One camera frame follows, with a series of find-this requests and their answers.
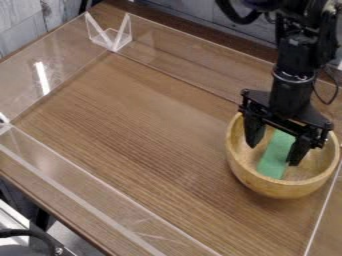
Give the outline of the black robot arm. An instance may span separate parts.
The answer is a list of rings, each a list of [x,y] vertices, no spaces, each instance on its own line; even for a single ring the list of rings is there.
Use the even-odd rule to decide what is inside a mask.
[[[252,12],[238,14],[231,0],[215,0],[230,20],[253,23],[274,13],[278,59],[270,91],[245,89],[239,105],[245,138],[258,145],[268,126],[296,137],[286,162],[297,166],[310,150],[325,146],[333,122],[312,104],[320,70],[336,58],[341,4],[337,0],[241,0]]]

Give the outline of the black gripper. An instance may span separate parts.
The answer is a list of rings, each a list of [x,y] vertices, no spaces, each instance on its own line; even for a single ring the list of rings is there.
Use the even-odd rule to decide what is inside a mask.
[[[325,146],[333,130],[332,121],[312,104],[317,74],[317,69],[304,71],[276,66],[270,91],[241,91],[246,143],[252,148],[258,145],[268,125],[290,134],[296,138],[286,159],[290,166],[300,165],[312,149]]]

